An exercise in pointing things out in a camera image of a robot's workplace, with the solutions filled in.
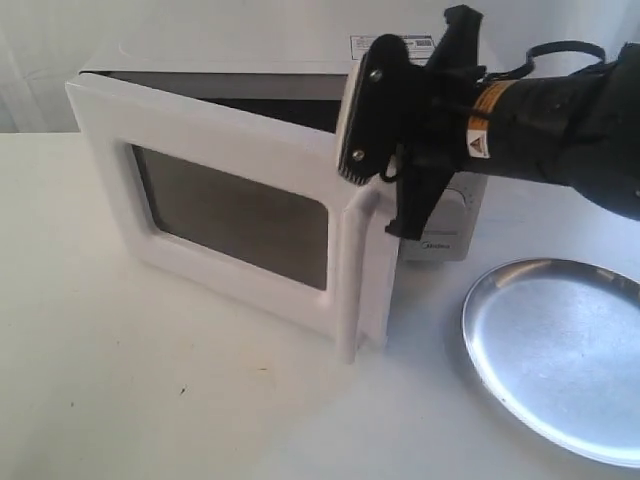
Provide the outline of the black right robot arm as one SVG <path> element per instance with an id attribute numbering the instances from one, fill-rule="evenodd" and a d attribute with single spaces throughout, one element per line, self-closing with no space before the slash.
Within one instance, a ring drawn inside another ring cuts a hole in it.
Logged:
<path id="1" fill-rule="evenodd" d="M 517 69 L 478 61 L 482 15 L 457 5 L 424 65 L 396 35 L 377 37 L 350 75 L 337 169 L 396 187 L 387 232 L 417 240 L 454 175 L 559 185 L 620 216 L 639 216 L 639 47 L 614 61 L 581 41 L 528 50 Z"/>

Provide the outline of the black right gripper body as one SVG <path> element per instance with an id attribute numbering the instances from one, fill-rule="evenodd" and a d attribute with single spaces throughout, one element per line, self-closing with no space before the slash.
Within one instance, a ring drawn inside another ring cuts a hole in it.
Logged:
<path id="1" fill-rule="evenodd" d="M 487 68 L 479 63 L 483 15 L 467 5 L 444 12 L 446 31 L 409 95 L 400 143 L 396 217 L 386 232 L 418 240 L 453 176 L 468 159 L 466 124 Z"/>

